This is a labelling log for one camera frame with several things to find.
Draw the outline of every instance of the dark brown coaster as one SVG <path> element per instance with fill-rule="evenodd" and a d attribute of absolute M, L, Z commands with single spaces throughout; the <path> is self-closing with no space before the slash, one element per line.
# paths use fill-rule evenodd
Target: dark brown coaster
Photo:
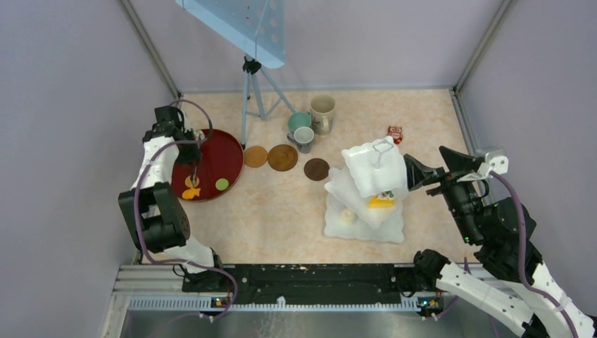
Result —
<path fill-rule="evenodd" d="M 268 161 L 268 151 L 262 146 L 252 146 L 244 151 L 244 164 L 251 168 L 259 168 Z"/>
<path fill-rule="evenodd" d="M 312 158 L 305 163 L 305 175 L 314 181 L 320 181 L 327 177 L 329 164 L 321 158 Z"/>
<path fill-rule="evenodd" d="M 294 147 L 288 144 L 279 144 L 273 147 L 268 154 L 268 163 L 273 170 L 288 171 L 294 168 L 299 155 Z"/>

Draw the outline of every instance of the round red tray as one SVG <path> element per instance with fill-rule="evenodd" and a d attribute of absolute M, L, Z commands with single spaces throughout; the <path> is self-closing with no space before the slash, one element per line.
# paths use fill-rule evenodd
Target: round red tray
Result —
<path fill-rule="evenodd" d="M 203 154 L 201 162 L 197 166 L 197 177 L 199 185 L 199 196 L 192 199 L 183 199 L 185 201 L 207 201 L 214 199 L 232 188 L 238 180 L 243 165 L 244 152 L 241 144 L 232 135 L 222 130 L 214 130 L 213 136 L 201 146 Z M 172 170 L 172 189 L 179 199 L 182 199 L 182 193 L 190 189 L 185 180 L 191 176 L 192 165 L 174 164 Z M 226 179 L 229 182 L 228 188 L 218 190 L 215 187 L 216 181 Z"/>

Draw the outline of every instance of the beige tabletop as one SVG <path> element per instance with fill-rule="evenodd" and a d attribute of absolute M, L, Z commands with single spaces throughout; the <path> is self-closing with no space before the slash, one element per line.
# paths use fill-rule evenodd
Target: beige tabletop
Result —
<path fill-rule="evenodd" d="M 330 94 L 337 114 L 330 135 L 315 136 L 310 154 L 299 154 L 296 167 L 277 172 L 268 164 L 245 166 L 238 182 L 212 201 L 182 202 L 191 233 L 212 247 L 224 263 L 406 263 L 418 250 L 435 249 L 461 262 L 476 261 L 474 247 L 465 245 L 441 196 L 423 189 L 404 201 L 404 236 L 401 244 L 363 242 L 324 236 L 327 180 L 309 180 L 303 166 L 312 158 L 342 168 L 340 151 L 384 137 L 389 125 L 403 127 L 402 154 L 412 154 L 429 166 L 443 165 L 441 145 L 465 152 L 463 136 L 447 89 L 286 92 L 297 111 L 307 111 L 310 98 Z M 242 93 L 195 94 L 186 99 L 202 105 L 214 128 L 237 139 L 241 136 Z M 263 93 L 268 109 L 275 93 Z M 250 109 L 257 111 L 255 99 Z M 184 104 L 191 126 L 206 127 L 196 108 Z M 289 144 L 286 138 L 290 110 L 282 103 L 265 121 L 247 117 L 247 148 Z"/>

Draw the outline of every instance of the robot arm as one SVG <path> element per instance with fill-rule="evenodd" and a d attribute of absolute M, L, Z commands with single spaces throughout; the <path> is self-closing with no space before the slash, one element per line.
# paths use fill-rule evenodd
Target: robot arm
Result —
<path fill-rule="evenodd" d="M 196 144 L 169 146 L 157 158 L 151 159 L 166 144 L 180 140 L 196 140 L 192 129 L 185 125 L 184 113 L 172 106 L 155 109 L 157 122 L 143 138 L 145 150 L 139 176 L 131 190 L 118 197 L 120 210 L 135 246 L 140 250 L 139 234 L 134 220 L 134 189 L 139 184 L 145 167 L 151 165 L 140 185 L 139 211 L 142 214 L 142 229 L 147 249 L 153 253 L 164 252 L 170 256 L 192 261 L 200 265 L 213 267 L 212 249 L 202 245 L 191 236 L 189 220 L 180 205 L 170 182 L 175 163 L 196 165 L 201 160 L 201 152 Z M 188 264 L 190 273 L 199 273 L 203 269 Z"/>
<path fill-rule="evenodd" d="M 482 246 L 475 257 L 522 300 L 511 299 L 496 289 L 483 286 L 482 281 L 465 274 L 457 265 L 432 250 L 415 256 L 417 273 L 424 275 L 436 287 L 473 303 L 519 336 L 571 337 L 572 326 L 578 337 L 592 337 L 595 332 L 592 319 L 581 313 L 565 296 L 549 274 L 541 254 L 530 242 L 536 223 L 526 208 L 522 207 L 526 223 L 526 237 L 523 239 L 526 248 L 522 253 L 524 273 L 531 288 L 545 292 L 544 295 L 525 287 L 518 273 L 520 236 L 515 202 L 512 198 L 488 206 L 482 202 L 489 192 L 489 185 L 483 180 L 491 172 L 501 174 L 508 169 L 508 159 L 503 152 L 493 149 L 481 156 L 468 156 L 446 147 L 439 150 L 449 172 L 443 168 L 429 168 L 405 155 L 409 190 L 439 183 L 438 187 L 427 190 L 427 194 L 444 196 L 465 243 Z M 475 180 L 484 182 L 484 196 L 477 195 L 472 186 Z M 553 297 L 560 307 L 556 308 L 545 295 Z"/>
<path fill-rule="evenodd" d="M 437 251 L 418 252 L 415 270 L 433 288 L 459 296 L 502 322 L 519 337 L 534 319 L 533 311 L 525 302 L 478 280 Z"/>

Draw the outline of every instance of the gray floor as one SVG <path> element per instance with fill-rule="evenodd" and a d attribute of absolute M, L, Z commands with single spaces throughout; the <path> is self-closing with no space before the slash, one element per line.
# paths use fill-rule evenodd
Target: gray floor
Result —
<path fill-rule="evenodd" d="M 121 338 L 147 337 L 180 313 L 129 312 Z M 437 322 L 405 319 L 406 313 L 236 312 L 213 324 L 191 316 L 165 327 L 154 338 L 210 337 L 494 337 L 487 315 L 464 301 Z M 496 323 L 501 338 L 516 337 Z"/>

